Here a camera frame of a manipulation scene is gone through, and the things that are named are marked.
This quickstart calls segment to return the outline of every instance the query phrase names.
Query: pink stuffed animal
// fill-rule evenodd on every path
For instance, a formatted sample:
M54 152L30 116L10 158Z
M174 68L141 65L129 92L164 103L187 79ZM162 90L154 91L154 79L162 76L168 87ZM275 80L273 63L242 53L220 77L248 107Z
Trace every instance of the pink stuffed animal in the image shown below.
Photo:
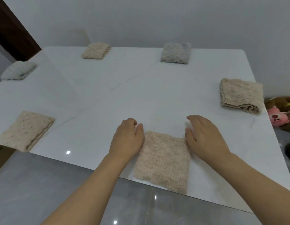
M272 125L275 127L288 124L290 122L286 112L280 112L276 106L273 106L268 110L268 115Z

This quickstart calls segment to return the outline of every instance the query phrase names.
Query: person's left hand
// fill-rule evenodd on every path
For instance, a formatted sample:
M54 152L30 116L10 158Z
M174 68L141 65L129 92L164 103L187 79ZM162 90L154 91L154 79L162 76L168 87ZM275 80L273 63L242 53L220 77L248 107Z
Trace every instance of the person's left hand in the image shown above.
M123 158L129 162L140 150L144 130L143 124L139 124L135 130L137 121L133 118L123 120L113 137L109 154L116 158Z

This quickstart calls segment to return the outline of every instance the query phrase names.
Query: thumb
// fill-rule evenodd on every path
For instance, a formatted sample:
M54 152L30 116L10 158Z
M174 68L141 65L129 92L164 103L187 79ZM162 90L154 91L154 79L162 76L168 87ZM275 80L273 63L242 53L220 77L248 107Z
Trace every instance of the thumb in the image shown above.
M196 140L194 138L193 132L190 128L185 129L185 139L189 145L189 147L194 147L196 144Z
M136 138L143 142L144 138L144 129L143 129L143 124L139 124L136 129Z

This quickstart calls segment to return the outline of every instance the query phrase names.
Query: cardboard box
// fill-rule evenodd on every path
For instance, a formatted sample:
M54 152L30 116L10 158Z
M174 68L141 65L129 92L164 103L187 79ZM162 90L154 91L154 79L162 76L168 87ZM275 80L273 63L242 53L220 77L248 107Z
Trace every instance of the cardboard box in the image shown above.
M14 151L16 150L13 148L0 145L0 168L10 158L10 156L14 153Z

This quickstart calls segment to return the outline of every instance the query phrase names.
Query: plush toy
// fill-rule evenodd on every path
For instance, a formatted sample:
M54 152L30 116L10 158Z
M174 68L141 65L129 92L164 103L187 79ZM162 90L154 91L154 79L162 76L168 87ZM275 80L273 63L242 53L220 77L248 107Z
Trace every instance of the plush toy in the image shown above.
M268 110L268 115L273 126L278 127L290 122L286 112L281 112L276 106Z
M272 125L279 126L281 130L290 132L290 96L265 99L264 103Z

